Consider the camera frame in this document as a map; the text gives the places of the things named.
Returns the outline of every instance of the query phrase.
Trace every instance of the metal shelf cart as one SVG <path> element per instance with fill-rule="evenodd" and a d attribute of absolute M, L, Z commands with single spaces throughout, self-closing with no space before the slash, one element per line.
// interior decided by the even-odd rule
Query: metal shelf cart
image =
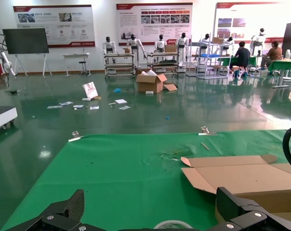
<path fill-rule="evenodd" d="M 105 65 L 105 78 L 108 78 L 110 76 L 135 76 L 136 75 L 136 70 L 135 70 L 135 64 L 134 64 L 134 54 L 104 54 L 103 55 L 103 61 Z M 110 58 L 131 58 L 131 62 L 129 63 L 121 63 L 121 64 L 110 64 L 108 61 Z"/>

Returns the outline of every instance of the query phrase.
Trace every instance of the display board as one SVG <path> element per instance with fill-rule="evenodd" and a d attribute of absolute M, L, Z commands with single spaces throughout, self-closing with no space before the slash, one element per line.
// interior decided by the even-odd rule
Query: display board
<path fill-rule="evenodd" d="M 153 45 L 164 35 L 168 44 L 175 44 L 183 32 L 190 38 L 192 3 L 117 4 L 119 45 L 126 45 L 135 34 L 143 45 Z"/>
<path fill-rule="evenodd" d="M 291 23 L 291 4 L 280 2 L 219 2 L 216 5 L 214 35 L 233 36 L 250 43 L 265 29 L 266 42 L 282 42 L 286 24 Z"/>
<path fill-rule="evenodd" d="M 3 29 L 9 54 L 49 53 L 44 28 Z"/>
<path fill-rule="evenodd" d="M 91 5 L 13 6 L 17 28 L 45 28 L 54 47 L 95 47 Z"/>

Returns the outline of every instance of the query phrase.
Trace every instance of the person in dark shirt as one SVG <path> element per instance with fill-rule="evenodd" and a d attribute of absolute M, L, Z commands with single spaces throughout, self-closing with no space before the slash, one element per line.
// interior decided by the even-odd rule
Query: person in dark shirt
<path fill-rule="evenodd" d="M 247 66 L 249 64 L 250 51 L 245 48 L 245 44 L 246 43 L 244 41 L 240 42 L 240 47 L 235 54 L 235 57 L 238 56 L 238 61 L 233 62 L 230 65 L 230 69 L 234 73 L 235 78 L 238 77 L 239 70 L 234 71 L 233 66 L 238 66 L 238 67 L 243 66 L 245 68 L 245 73 L 242 75 L 242 77 L 247 76 Z"/>

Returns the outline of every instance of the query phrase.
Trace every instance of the tape roll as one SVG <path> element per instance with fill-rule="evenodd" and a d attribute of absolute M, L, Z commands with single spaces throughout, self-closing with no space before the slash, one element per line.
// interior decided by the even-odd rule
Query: tape roll
<path fill-rule="evenodd" d="M 193 229 L 193 227 L 180 220 L 166 220 L 156 225 L 154 229 Z"/>

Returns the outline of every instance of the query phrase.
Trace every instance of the black monitor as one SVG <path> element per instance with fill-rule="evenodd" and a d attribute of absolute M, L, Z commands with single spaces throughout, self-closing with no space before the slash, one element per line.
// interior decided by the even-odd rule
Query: black monitor
<path fill-rule="evenodd" d="M 44 28 L 3 29 L 9 54 L 49 53 Z"/>

